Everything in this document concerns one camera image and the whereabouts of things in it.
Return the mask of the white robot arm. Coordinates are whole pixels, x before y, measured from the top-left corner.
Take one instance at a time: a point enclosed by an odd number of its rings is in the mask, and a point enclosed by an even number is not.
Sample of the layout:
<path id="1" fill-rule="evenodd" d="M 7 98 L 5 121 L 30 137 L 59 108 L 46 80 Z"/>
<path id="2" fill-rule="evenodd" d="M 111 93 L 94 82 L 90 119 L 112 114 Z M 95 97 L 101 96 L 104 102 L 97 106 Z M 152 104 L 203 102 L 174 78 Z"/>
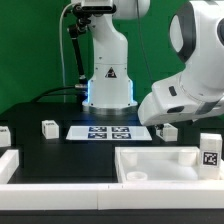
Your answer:
<path id="1" fill-rule="evenodd" d="M 224 1 L 191 0 L 174 15 L 170 40 L 185 69 L 157 81 L 141 103 L 127 74 L 128 42 L 114 19 L 144 16 L 150 0 L 71 0 L 75 31 L 92 32 L 94 74 L 83 107 L 99 113 L 138 109 L 141 123 L 224 113 Z"/>

